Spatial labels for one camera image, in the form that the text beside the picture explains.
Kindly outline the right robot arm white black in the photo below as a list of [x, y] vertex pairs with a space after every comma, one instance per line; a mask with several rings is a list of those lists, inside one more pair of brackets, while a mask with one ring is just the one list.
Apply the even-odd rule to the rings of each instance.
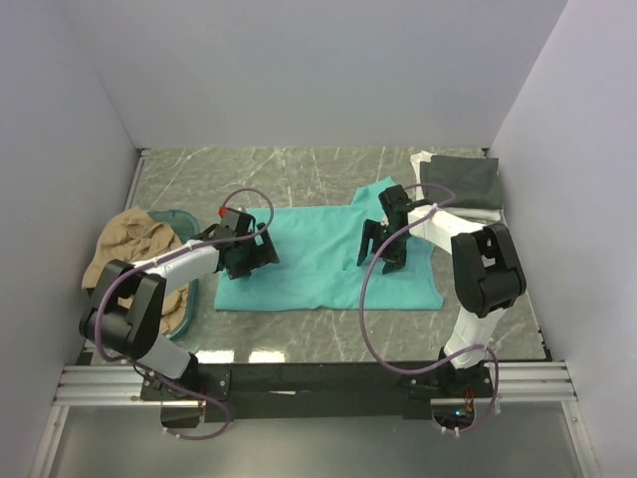
[[[441, 203], [414, 200], [401, 185], [379, 193], [384, 213], [382, 221], [365, 220], [357, 264], [368, 254], [372, 260], [361, 286], [358, 319], [363, 341], [372, 357], [385, 369], [403, 376], [436, 373], [436, 386], [450, 397], [458, 397], [482, 376], [485, 356], [493, 351], [489, 343], [505, 311], [527, 290], [527, 280], [512, 235], [502, 223], [481, 225], [462, 219]], [[409, 238], [427, 240], [447, 252], [452, 259], [455, 294], [460, 310], [453, 332], [439, 359], [422, 368], [403, 369], [385, 361], [374, 349], [365, 323], [365, 297], [375, 265], [382, 272], [403, 269], [407, 262]]]

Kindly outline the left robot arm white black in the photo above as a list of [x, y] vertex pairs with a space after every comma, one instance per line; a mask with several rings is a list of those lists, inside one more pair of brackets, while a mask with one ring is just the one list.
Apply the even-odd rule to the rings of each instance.
[[198, 359], [160, 331], [165, 298], [179, 287], [224, 272], [231, 279], [279, 261], [269, 221], [221, 207], [220, 222], [177, 249], [130, 264], [107, 263], [90, 294], [79, 331], [106, 360], [131, 359], [161, 375], [175, 399], [201, 387]]

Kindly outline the teal t shirt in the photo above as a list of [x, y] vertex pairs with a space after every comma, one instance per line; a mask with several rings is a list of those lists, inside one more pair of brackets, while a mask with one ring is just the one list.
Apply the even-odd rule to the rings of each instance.
[[[379, 221], [378, 195], [393, 185], [386, 177], [360, 187], [348, 205], [253, 208], [259, 222], [271, 223], [270, 236], [279, 264], [258, 268], [247, 278], [218, 276], [218, 311], [278, 312], [330, 308], [355, 310], [367, 270], [357, 266], [362, 226]], [[382, 274], [376, 265], [368, 283], [368, 310], [437, 311], [444, 304], [435, 284], [431, 243], [411, 238], [403, 269]]]

